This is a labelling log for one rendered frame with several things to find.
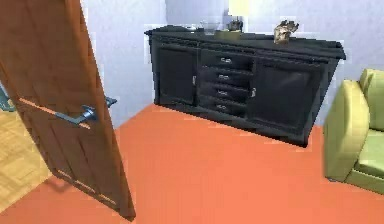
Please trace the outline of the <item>black sideboard with drawers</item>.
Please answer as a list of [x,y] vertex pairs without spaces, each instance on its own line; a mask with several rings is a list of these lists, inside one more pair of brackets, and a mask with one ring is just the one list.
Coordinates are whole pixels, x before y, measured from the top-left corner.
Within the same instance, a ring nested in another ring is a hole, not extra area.
[[341,43],[167,25],[147,31],[155,104],[304,147],[346,55]]

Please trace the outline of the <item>clear glass bowl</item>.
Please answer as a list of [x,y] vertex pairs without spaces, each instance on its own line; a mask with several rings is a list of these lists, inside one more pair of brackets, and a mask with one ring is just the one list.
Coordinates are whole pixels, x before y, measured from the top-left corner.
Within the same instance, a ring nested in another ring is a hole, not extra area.
[[201,21],[200,25],[203,28],[205,35],[214,35],[216,30],[220,27],[219,22]]

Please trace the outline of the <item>dark small figurine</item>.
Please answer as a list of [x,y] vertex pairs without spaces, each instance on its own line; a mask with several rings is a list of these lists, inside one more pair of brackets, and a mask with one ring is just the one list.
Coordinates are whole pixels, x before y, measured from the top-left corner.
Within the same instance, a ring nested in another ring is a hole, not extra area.
[[229,31],[239,31],[241,32],[243,29],[243,22],[240,20],[232,20],[227,24],[227,28]]

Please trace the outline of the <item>brown twisted sculpture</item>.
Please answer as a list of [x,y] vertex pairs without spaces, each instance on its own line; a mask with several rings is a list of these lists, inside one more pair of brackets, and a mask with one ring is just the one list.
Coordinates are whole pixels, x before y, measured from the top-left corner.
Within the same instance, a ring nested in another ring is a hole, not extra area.
[[294,21],[284,20],[274,28],[274,43],[286,44],[292,33],[296,32],[299,24]]

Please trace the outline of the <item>brown wooden room door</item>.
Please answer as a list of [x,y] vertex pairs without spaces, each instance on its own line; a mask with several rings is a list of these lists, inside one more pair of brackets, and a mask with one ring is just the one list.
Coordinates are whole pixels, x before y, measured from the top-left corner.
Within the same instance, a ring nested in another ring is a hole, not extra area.
[[[54,176],[135,210],[80,0],[0,0],[0,82]],[[77,117],[93,107],[96,120]]]

